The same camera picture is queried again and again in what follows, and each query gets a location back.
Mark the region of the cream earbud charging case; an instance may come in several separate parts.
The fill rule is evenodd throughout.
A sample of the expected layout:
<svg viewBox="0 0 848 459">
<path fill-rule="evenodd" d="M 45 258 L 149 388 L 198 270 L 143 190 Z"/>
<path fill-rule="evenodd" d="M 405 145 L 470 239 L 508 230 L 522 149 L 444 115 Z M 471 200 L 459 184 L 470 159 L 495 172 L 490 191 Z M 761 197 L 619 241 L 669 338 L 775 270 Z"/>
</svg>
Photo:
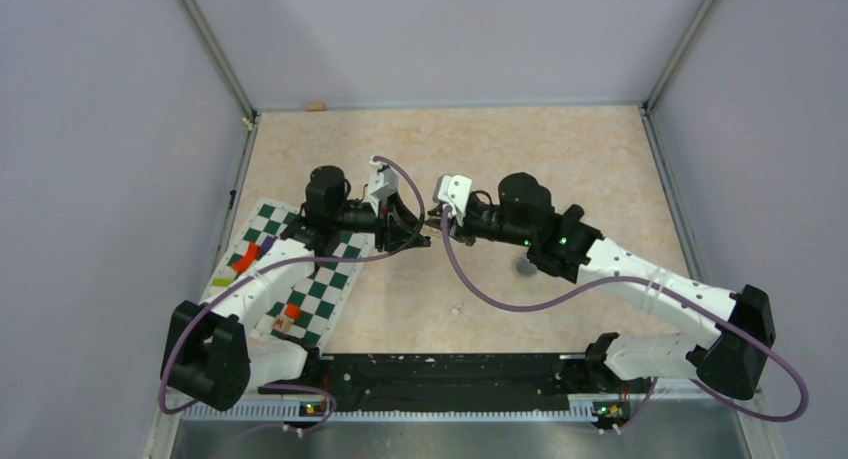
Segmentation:
<svg viewBox="0 0 848 459">
<path fill-rule="evenodd" d="M 422 232 L 425 235 L 430 236 L 430 237 L 441 237 L 442 236 L 441 228 L 438 225 L 434 225 L 434 224 L 431 224 L 431 223 L 426 223 L 422 227 Z"/>
</svg>

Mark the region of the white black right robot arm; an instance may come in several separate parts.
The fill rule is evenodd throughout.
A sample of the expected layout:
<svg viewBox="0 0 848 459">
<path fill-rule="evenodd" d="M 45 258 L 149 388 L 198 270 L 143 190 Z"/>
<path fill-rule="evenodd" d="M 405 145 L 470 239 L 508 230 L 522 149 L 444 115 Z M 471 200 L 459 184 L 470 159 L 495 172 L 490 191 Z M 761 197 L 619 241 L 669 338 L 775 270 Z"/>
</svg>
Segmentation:
<svg viewBox="0 0 848 459">
<path fill-rule="evenodd" d="M 502 179 L 497 203 L 479 199 L 466 176 L 447 179 L 434 197 L 448 215 L 451 238 L 466 245 L 486 239 L 523 246 L 538 271 L 580 291 L 604 285 L 676 328 L 674 335 L 648 338 L 603 335 L 596 343 L 599 355 L 586 364 L 594 388 L 612 391 L 643 377 L 687 378 L 733 399 L 754 396 L 767 355 L 725 326 L 772 347 L 776 332 L 765 291 L 709 286 L 640 258 L 583 223 L 581 206 L 556 212 L 550 190 L 527 173 Z"/>
</svg>

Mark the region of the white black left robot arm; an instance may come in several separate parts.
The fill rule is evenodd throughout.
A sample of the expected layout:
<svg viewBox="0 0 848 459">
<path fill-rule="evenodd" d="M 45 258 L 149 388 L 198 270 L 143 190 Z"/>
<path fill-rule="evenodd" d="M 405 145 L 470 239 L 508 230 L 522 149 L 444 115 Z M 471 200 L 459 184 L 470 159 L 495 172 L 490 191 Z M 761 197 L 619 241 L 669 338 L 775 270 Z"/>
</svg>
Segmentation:
<svg viewBox="0 0 848 459">
<path fill-rule="evenodd" d="M 223 291 L 199 302 L 185 301 L 170 319 L 157 399 L 162 412 L 172 413 L 166 393 L 174 389 L 191 403 L 219 411 L 234 406 L 242 395 L 267 383 L 285 381 L 297 392 L 319 383 L 319 348 L 286 335 L 250 344 L 250 330 L 298 282 L 321 266 L 354 264 L 356 258 L 335 255 L 345 232 L 370 234 L 378 258 L 430 244 L 421 229 L 426 209 L 413 214 L 398 192 L 404 180 L 418 203 L 420 190 L 410 175 L 392 160 L 375 156 L 361 199 L 337 166 L 314 169 L 305 187 L 298 215 L 256 260 L 237 274 Z"/>
</svg>

